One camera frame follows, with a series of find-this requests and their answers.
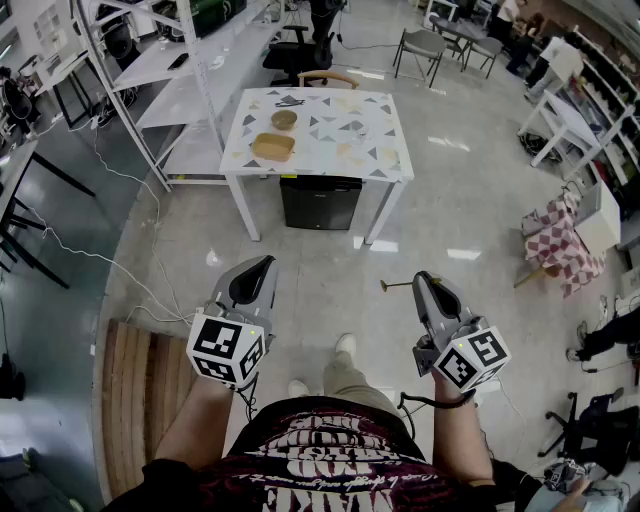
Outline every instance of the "wooden board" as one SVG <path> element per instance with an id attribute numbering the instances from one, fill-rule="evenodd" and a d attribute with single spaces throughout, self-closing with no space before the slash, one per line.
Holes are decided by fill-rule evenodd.
<path id="1" fill-rule="evenodd" d="M 102 435 L 111 496 L 140 485 L 196 373 L 186 341 L 111 321 L 102 383 Z"/>

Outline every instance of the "white shelf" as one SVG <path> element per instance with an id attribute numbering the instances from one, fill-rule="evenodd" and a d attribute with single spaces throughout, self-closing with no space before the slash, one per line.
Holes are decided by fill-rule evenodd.
<path id="1" fill-rule="evenodd" d="M 213 149 L 214 137 L 217 135 L 211 130 L 209 122 L 205 120 L 190 124 L 184 130 L 186 133 L 180 135 L 180 141 L 167 157 L 167 163 L 163 167 L 165 175 L 184 175 L 187 179 L 193 175 L 219 176 L 222 156 Z"/>
<path id="2" fill-rule="evenodd" d="M 217 69 L 209 69 L 207 81 L 216 115 L 220 115 L 251 68 L 262 65 L 258 58 L 280 28 L 280 23 L 248 25 L 230 45 L 224 64 Z M 207 111 L 195 78 L 185 76 L 171 80 L 136 124 L 138 128 L 192 124 L 206 117 Z"/>
<path id="3" fill-rule="evenodd" d="M 269 5 L 269 0 L 256 0 L 247 8 L 222 25 L 215 32 L 198 41 L 198 52 L 210 67 L 218 56 L 228 53 L 237 36 L 251 27 L 252 21 Z M 114 81 L 114 90 L 185 77 L 193 74 L 193 65 L 187 60 L 180 68 L 170 71 L 169 66 L 183 53 L 187 53 L 185 43 L 156 41 L 147 48 Z"/>

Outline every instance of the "black office chair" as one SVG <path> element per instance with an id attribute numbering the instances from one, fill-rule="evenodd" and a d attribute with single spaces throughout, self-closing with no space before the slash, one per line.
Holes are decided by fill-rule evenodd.
<path id="1" fill-rule="evenodd" d="M 312 0 L 311 21 L 313 23 L 314 43 L 305 43 L 303 32 L 307 27 L 285 25 L 283 30 L 294 30 L 295 43 L 280 42 L 269 46 L 269 53 L 262 66 L 266 69 L 278 69 L 287 73 L 287 78 L 275 80 L 272 85 L 298 85 L 298 74 L 306 71 L 329 69 L 333 62 L 331 30 L 336 14 L 344 7 L 342 0 Z"/>
<path id="2" fill-rule="evenodd" d="M 595 462 L 613 475 L 622 473 L 629 454 L 637 450 L 640 423 L 640 408 L 637 406 L 617 412 L 608 411 L 609 404 L 618 400 L 623 393 L 624 389 L 619 388 L 615 393 L 592 398 L 589 407 L 582 411 L 578 419 L 578 394 L 569 393 L 572 403 L 568 420 L 565 421 L 552 411 L 545 414 L 546 419 L 556 420 L 563 431 L 548 450 L 538 453 L 538 457 L 546 457 L 564 440 L 564 447 L 558 456 L 573 459 L 578 464 Z M 584 438 L 595 439 L 596 446 L 583 449 Z"/>

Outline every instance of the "shoe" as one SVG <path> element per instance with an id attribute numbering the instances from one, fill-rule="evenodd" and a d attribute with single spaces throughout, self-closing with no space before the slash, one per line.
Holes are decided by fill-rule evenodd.
<path id="1" fill-rule="evenodd" d="M 301 396 L 310 396 L 309 388 L 304 382 L 292 380 L 289 382 L 289 398 L 300 398 Z"/>
<path id="2" fill-rule="evenodd" d="M 565 352 L 565 355 L 567 356 L 567 361 L 571 363 L 580 362 L 580 357 L 578 357 L 578 351 L 575 348 L 568 348 L 567 351 Z"/>
<path id="3" fill-rule="evenodd" d="M 584 348 L 584 339 L 587 337 L 587 322 L 582 322 L 578 326 L 577 333 L 580 346 Z"/>
<path id="4" fill-rule="evenodd" d="M 356 356 L 356 337 L 353 334 L 343 334 L 336 343 L 336 352 L 346 352 L 353 359 Z"/>

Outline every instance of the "black table leg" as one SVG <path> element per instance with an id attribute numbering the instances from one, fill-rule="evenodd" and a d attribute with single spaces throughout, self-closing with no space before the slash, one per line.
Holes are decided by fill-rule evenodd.
<path id="1" fill-rule="evenodd" d="M 96 197 L 96 195 L 91 192 L 91 190 L 89 190 L 87 187 L 85 187 L 82 183 L 80 183 L 79 181 L 73 179 L 71 176 L 69 176 L 67 173 L 62 172 L 60 169 L 58 169 L 55 165 L 53 165 L 51 162 L 49 162 L 49 160 L 47 160 L 46 158 L 40 156 L 38 153 L 33 153 L 33 157 L 32 157 L 37 163 L 39 163 L 42 167 L 44 167 L 45 169 L 47 169 L 48 171 L 51 171 L 53 174 L 55 174 L 58 178 L 60 178 L 61 180 L 66 181 L 69 185 L 71 185 L 72 187 L 77 188 L 78 190 L 80 190 L 81 192 L 84 192 L 85 194 L 91 196 L 91 197 Z"/>
<path id="2" fill-rule="evenodd" d="M 11 245 L 11 247 L 13 247 L 15 249 L 15 251 L 18 253 L 18 255 L 22 259 L 24 259 L 24 261 L 29 266 L 37 268 L 45 276 L 47 276 L 52 281 L 58 283 L 65 290 L 69 289 L 69 285 L 67 283 L 65 283 L 57 275 L 55 275 L 53 272 L 51 272 L 51 270 L 49 270 L 42 263 L 40 263 L 37 259 L 35 259 L 33 256 L 31 256 L 31 254 L 29 254 L 29 252 L 24 247 L 22 247 L 15 238 L 13 238 L 9 233 L 7 233 L 6 230 L 2 231 L 2 233 L 0 233 L 0 235 L 2 236 L 2 238 L 4 238 L 7 241 L 7 243 L 9 245 Z"/>
<path id="3" fill-rule="evenodd" d="M 44 224 L 40 224 L 39 222 L 34 222 L 32 220 L 25 219 L 24 217 L 21 217 L 20 215 L 11 215 L 11 220 L 12 221 L 18 221 L 18 222 L 20 222 L 22 224 L 26 224 L 27 226 L 31 226 L 32 228 L 39 229 L 40 231 L 44 231 L 45 228 L 47 227 Z"/>
<path id="4" fill-rule="evenodd" d="M 7 242 L 5 242 L 4 240 L 0 242 L 0 251 L 4 252 L 7 256 L 9 256 L 9 259 L 11 261 L 13 261 L 14 263 L 18 263 L 18 258 L 16 258 L 13 254 L 11 254 L 9 247 L 7 247 Z"/>

